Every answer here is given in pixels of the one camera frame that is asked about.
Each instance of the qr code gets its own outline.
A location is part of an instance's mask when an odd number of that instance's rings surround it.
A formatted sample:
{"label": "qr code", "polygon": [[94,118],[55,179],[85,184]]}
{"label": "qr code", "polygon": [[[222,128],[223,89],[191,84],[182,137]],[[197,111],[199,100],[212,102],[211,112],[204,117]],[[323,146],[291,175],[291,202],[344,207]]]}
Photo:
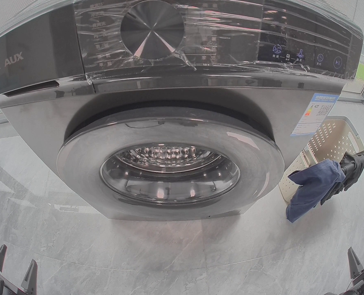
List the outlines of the qr code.
{"label": "qr code", "polygon": [[332,105],[322,105],[316,116],[326,116],[332,108]]}

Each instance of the aux logo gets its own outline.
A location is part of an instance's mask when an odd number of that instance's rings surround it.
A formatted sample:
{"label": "aux logo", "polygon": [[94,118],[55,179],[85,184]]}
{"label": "aux logo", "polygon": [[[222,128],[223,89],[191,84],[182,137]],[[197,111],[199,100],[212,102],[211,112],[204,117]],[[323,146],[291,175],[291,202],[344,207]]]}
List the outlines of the aux logo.
{"label": "aux logo", "polygon": [[23,57],[22,57],[22,52],[20,53],[17,53],[16,55],[14,55],[14,57],[10,57],[10,58],[7,58],[6,59],[6,62],[4,63],[4,67],[8,66],[8,65],[11,65],[13,63],[16,63],[17,61],[19,60],[23,60]]}

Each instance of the washing machine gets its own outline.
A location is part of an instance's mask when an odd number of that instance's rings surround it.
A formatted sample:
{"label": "washing machine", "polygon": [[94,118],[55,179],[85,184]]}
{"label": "washing machine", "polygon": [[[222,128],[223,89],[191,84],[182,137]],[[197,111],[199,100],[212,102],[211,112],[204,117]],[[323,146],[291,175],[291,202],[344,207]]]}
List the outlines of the washing machine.
{"label": "washing machine", "polygon": [[354,78],[362,41],[303,0],[74,0],[0,35],[0,108],[107,218],[243,214],[307,145],[315,102],[334,100],[325,117]]}

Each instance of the blue cloth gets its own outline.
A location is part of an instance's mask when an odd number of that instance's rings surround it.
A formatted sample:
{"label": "blue cloth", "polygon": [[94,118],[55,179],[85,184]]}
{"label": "blue cloth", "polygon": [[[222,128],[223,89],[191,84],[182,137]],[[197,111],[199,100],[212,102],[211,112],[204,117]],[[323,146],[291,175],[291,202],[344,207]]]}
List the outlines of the blue cloth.
{"label": "blue cloth", "polygon": [[289,175],[289,179],[300,186],[286,208],[287,219],[294,223],[314,208],[335,183],[345,178],[341,165],[329,159]]}

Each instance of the white laundry basket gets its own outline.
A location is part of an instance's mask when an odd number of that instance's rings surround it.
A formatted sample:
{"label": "white laundry basket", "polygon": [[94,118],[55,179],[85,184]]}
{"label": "white laundry basket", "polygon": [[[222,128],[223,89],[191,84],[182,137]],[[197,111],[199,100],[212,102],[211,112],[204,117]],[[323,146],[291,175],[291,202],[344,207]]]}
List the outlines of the white laundry basket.
{"label": "white laundry basket", "polygon": [[322,160],[340,162],[345,152],[352,154],[364,150],[364,145],[350,120],[344,116],[328,116],[307,146],[284,172],[279,183],[283,199],[290,202],[298,185],[288,179],[296,170],[304,170]]}

